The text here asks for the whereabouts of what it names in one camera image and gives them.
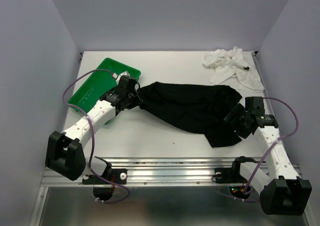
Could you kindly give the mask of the white t shirt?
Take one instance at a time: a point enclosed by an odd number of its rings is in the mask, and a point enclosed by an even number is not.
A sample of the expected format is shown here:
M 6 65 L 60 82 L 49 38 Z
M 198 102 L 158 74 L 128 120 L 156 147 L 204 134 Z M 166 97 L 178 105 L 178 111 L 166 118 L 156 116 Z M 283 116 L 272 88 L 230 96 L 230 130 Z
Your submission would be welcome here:
M 229 79 L 236 79 L 238 89 L 250 93 L 261 93 L 265 90 L 256 68 L 245 59 L 241 48 L 232 50 L 217 49 L 204 56 L 203 65 L 213 70 L 210 83 L 220 85 Z

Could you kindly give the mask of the green plastic tray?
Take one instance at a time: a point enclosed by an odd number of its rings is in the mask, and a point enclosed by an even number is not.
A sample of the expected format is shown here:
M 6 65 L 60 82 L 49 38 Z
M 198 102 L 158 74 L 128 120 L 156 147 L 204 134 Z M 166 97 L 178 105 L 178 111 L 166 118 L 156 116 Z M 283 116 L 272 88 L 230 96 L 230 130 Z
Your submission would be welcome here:
M 97 71 L 90 74 L 67 102 L 80 107 L 88 113 L 104 93 L 117 86 L 116 80 L 105 70 L 109 70 L 117 75 L 128 72 L 130 77 L 137 80 L 141 76 L 140 70 L 112 58 L 105 58 L 97 67 Z

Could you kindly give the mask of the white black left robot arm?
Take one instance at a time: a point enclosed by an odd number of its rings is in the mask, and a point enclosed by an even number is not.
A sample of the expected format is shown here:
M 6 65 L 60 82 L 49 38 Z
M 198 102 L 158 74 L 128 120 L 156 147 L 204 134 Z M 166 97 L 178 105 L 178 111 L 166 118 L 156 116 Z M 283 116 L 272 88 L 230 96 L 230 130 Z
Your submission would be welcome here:
M 111 90 L 105 92 L 89 112 L 63 132 L 54 131 L 48 138 L 45 166 L 71 181 L 82 175 L 94 175 L 100 183 L 111 179 L 111 164 L 91 154 L 84 147 L 95 143 L 95 133 L 121 111 L 134 108 L 140 99 L 139 82 L 122 75 Z

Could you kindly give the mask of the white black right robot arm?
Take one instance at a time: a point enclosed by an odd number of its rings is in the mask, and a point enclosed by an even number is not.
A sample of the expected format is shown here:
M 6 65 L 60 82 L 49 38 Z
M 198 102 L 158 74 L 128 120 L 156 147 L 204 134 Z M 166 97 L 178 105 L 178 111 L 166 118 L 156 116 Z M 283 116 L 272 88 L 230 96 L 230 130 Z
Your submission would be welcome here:
M 245 201 L 255 190 L 265 214 L 301 216 L 312 186 L 292 166 L 283 145 L 286 136 L 280 135 L 276 118 L 265 113 L 264 98 L 246 97 L 245 104 L 237 104 L 224 121 L 241 138 L 253 135 L 263 154 L 260 161 L 244 156 L 233 161 L 230 176 L 244 180 L 244 187 L 231 189 L 232 195 Z

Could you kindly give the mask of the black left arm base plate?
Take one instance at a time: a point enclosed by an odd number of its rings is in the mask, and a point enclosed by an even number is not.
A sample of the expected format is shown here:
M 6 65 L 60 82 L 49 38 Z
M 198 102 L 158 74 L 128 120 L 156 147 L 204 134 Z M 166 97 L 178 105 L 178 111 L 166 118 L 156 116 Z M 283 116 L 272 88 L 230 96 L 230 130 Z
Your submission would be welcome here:
M 126 168 L 113 168 L 110 172 L 105 173 L 101 177 L 112 183 L 125 185 L 127 183 L 128 170 Z M 83 185 L 106 185 L 104 180 L 97 178 L 95 175 L 84 175 L 82 177 Z

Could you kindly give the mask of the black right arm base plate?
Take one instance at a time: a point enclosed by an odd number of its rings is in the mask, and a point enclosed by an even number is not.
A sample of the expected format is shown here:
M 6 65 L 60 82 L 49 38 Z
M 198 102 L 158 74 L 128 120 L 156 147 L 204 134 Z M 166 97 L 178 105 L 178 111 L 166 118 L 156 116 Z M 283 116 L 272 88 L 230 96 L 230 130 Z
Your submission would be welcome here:
M 217 184 L 245 184 L 247 180 L 240 175 L 238 170 L 227 168 L 227 167 L 218 167 L 214 169 L 214 175 L 212 179 Z

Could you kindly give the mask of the black t shirt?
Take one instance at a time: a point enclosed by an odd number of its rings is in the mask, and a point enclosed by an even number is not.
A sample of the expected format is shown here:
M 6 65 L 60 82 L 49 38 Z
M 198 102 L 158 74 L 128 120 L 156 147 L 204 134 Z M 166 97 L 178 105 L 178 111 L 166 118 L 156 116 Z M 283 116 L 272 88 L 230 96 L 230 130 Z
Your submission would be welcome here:
M 228 85 L 154 82 L 138 93 L 139 107 L 189 133 L 202 134 L 213 148 L 234 146 L 241 138 L 224 118 L 242 95 Z

